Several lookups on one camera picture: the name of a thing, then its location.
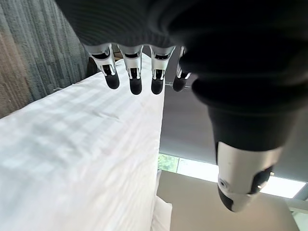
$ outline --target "gray carpet wall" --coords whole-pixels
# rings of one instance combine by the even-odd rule
[[[87,63],[53,0],[0,1],[0,118],[84,79]]]

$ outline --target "bed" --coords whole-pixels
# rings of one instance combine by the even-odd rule
[[[164,91],[142,93],[102,73],[0,120],[0,231],[150,230]]]

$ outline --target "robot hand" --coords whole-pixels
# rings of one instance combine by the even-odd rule
[[[189,73],[207,105],[224,205],[245,208],[266,184],[308,101],[307,1],[55,0],[116,89],[110,43],[119,44],[133,94],[141,92],[143,44],[159,94],[174,47],[183,46],[175,91]]]

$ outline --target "gray wall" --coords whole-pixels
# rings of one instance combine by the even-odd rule
[[[53,0],[0,2],[0,118],[85,78],[88,57]]]
[[[246,210],[230,212],[217,184],[162,172],[157,195],[172,203],[171,231],[298,231],[282,198],[261,194]]]

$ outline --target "robotic finger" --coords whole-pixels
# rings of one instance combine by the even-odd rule
[[[134,47],[118,45],[118,47],[121,50],[128,72],[130,91],[134,95],[139,95],[142,91],[141,64],[143,45]]]
[[[120,85],[120,81],[116,72],[115,58],[112,52],[111,43],[97,47],[84,46],[95,61],[97,67],[104,74],[108,87],[111,89],[117,89]]]
[[[152,85],[151,90],[158,95],[163,90],[164,77],[169,59],[175,49],[175,46],[168,48],[159,48],[150,46],[152,57]]]
[[[184,53],[185,53],[185,48],[181,47],[180,58],[183,56]],[[181,69],[180,64],[178,64],[177,75],[174,77],[174,80],[173,80],[173,90],[177,92],[182,91],[190,75],[191,73],[184,72]]]

